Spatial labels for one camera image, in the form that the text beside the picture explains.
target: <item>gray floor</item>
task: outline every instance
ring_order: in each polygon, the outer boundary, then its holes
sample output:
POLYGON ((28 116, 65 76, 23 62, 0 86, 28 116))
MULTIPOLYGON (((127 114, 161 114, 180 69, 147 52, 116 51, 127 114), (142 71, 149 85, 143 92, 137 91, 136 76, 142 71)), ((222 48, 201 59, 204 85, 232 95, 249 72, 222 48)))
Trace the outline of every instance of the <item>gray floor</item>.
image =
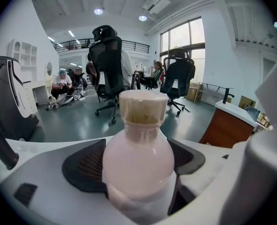
MULTIPOLYGON (((86 93, 90 95, 84 101, 72 102, 52 111, 46 111, 45 106, 38 108, 39 124, 33 132, 30 142, 69 142, 85 139, 100 138, 115 135, 124 127, 120 111, 116 113, 116 124, 111 124, 113 108, 100 111, 95 116, 97 108, 105 106, 107 102, 99 104, 95 90, 86 93)), ((192 102, 186 99, 175 100, 184 104, 191 112, 182 111, 177 116, 177 109, 167 106, 166 119, 161 126, 167 137, 183 138, 198 142, 207 129, 215 111, 215 107, 203 102, 192 102)))

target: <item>chair base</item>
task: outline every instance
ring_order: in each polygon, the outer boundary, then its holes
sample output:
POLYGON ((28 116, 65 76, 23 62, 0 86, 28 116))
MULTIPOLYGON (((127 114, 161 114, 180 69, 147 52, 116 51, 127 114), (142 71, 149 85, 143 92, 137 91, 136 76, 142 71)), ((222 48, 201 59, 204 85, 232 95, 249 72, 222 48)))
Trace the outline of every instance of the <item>chair base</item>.
POLYGON ((106 109, 109 109, 109 108, 114 108, 114 116, 113 116, 113 118, 111 120, 111 123, 115 124, 116 123, 116 120, 115 120, 116 110, 119 108, 120 105, 118 103, 117 97, 114 98, 113 100, 114 100, 113 103, 109 102, 106 106, 97 109, 97 111, 95 112, 95 115, 98 116, 99 115, 99 111, 106 110, 106 109))
POLYGON ((187 109, 187 108, 185 107, 185 105, 183 105, 183 104, 181 104, 181 103, 178 103, 178 102, 174 102, 173 99, 171 99, 171 101, 168 102, 168 105, 173 105, 174 107, 176 107, 176 108, 179 110, 179 111, 177 112, 177 115, 179 115, 179 114, 181 113, 181 111, 183 111, 184 109, 185 109, 186 111, 188 111, 189 113, 191 112, 191 110, 187 109))

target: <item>railing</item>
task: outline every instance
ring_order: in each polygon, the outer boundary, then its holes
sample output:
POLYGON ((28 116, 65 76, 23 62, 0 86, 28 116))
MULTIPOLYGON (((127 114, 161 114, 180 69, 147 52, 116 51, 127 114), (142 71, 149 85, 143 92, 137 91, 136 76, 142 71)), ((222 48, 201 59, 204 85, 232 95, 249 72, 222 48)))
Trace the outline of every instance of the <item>railing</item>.
MULTIPOLYGON (((52 43, 55 50, 58 53, 81 49, 81 48, 89 48, 90 44, 94 43, 93 38, 79 39, 77 41, 72 40, 60 44, 52 43)), ((136 43, 131 41, 122 40, 122 48, 125 50, 137 51, 141 53, 149 53, 149 45, 136 43)))

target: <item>woman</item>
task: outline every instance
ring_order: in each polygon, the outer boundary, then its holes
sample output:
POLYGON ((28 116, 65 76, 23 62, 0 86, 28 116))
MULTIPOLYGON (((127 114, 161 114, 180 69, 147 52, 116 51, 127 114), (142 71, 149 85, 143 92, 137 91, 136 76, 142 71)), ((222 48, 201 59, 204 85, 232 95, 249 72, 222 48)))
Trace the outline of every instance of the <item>woman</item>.
POLYGON ((153 71, 153 67, 151 67, 151 76, 150 77, 145 77, 143 75, 143 77, 140 79, 140 83, 142 85, 146 85, 146 86, 152 86, 152 81, 157 81, 159 79, 160 74, 163 71, 163 66, 162 63, 160 61, 156 61, 155 65, 154 65, 154 69, 155 71, 153 71))

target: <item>black pants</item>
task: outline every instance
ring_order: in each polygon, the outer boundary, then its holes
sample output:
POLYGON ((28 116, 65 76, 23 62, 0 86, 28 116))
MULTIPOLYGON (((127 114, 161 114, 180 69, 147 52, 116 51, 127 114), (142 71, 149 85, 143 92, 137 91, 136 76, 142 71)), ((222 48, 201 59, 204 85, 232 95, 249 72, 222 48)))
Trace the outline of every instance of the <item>black pants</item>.
POLYGON ((64 94, 64 93, 67 93, 67 94, 72 94, 73 92, 75 91, 75 89, 73 87, 71 87, 69 90, 68 89, 52 89, 51 90, 51 94, 52 96, 57 99, 58 98, 58 95, 60 94, 64 94))
POLYGON ((145 86, 151 86, 152 79, 153 78, 151 78, 151 77, 144 76, 140 79, 140 84, 145 85, 145 86))

